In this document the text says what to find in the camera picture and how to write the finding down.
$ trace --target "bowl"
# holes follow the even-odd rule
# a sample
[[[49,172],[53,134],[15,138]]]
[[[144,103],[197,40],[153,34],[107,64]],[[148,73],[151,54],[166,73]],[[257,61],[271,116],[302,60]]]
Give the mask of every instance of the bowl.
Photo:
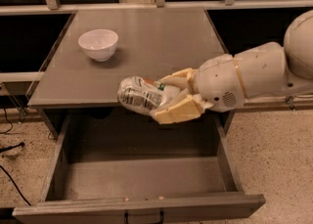
[[[78,39],[84,53],[98,61],[108,60],[116,50],[118,35],[108,29],[96,29],[85,32]]]

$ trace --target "black handle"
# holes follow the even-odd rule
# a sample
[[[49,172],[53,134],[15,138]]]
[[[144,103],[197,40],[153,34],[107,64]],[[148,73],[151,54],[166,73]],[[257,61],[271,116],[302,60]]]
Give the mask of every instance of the black handle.
[[[161,211],[159,213],[159,221],[157,223],[151,223],[151,224],[163,224],[163,221],[164,221],[164,213],[163,213],[163,211]],[[128,212],[126,212],[125,215],[124,215],[124,224],[129,224],[129,222],[128,222]]]

